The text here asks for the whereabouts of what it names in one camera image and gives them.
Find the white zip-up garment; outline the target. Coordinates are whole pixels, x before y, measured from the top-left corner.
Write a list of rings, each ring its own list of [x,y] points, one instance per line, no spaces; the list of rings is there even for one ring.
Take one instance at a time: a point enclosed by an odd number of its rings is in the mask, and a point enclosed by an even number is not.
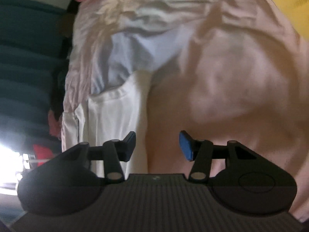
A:
[[[99,146],[112,139],[122,140],[130,131],[136,133],[136,146],[128,162],[121,162],[124,175],[148,173],[145,135],[147,97],[151,74],[134,72],[120,87],[90,95],[75,111],[62,115],[62,150],[80,142]]]

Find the red cloth on stand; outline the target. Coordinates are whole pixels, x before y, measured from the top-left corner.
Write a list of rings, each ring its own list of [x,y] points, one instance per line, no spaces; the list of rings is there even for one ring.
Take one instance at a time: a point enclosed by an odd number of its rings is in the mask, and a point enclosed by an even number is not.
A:
[[[35,158],[37,160],[47,160],[47,159],[53,159],[54,154],[51,151],[51,149],[41,146],[41,145],[33,145],[33,150],[35,153]]]

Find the pink pastel bed sheet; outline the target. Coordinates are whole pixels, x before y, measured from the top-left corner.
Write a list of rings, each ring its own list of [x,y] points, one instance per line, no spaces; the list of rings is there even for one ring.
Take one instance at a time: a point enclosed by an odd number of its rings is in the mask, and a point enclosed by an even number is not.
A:
[[[308,219],[308,41],[272,0],[85,0],[73,27],[64,113],[151,74],[148,173],[189,174],[178,136],[237,140],[297,182]]]

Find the dark teal curtain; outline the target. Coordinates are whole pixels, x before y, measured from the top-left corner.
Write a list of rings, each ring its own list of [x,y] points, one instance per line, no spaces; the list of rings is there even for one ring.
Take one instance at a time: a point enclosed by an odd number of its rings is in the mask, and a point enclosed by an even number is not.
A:
[[[63,9],[32,0],[1,0],[1,137],[49,138],[53,71],[63,38]]]

